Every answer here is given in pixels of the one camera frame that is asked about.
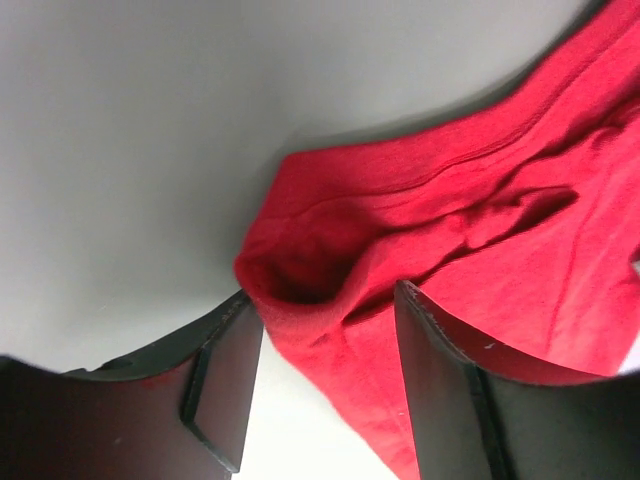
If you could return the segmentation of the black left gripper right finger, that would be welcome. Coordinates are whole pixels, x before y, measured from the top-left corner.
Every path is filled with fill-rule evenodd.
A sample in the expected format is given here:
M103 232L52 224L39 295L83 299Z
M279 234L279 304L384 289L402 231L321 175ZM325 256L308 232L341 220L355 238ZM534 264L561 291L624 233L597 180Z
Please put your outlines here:
M518 351L410 282L395 321L424 479L635 479L639 376L601 377Z

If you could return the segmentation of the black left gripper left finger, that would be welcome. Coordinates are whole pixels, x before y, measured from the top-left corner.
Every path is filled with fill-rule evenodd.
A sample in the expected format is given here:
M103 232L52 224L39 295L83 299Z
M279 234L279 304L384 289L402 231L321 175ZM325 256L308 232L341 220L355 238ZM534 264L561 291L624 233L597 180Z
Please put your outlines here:
M263 326L237 292L108 361L55 373L1 359L5 479L229 479L240 470Z

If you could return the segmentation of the red t shirt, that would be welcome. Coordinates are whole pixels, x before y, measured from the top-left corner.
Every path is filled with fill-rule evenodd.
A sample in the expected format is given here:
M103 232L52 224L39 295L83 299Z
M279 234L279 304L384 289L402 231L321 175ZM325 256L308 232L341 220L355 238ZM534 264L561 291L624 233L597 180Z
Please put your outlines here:
M234 271L281 355L415 479L395 283L610 376L639 332L638 256L639 5L611 1L497 105L287 157Z

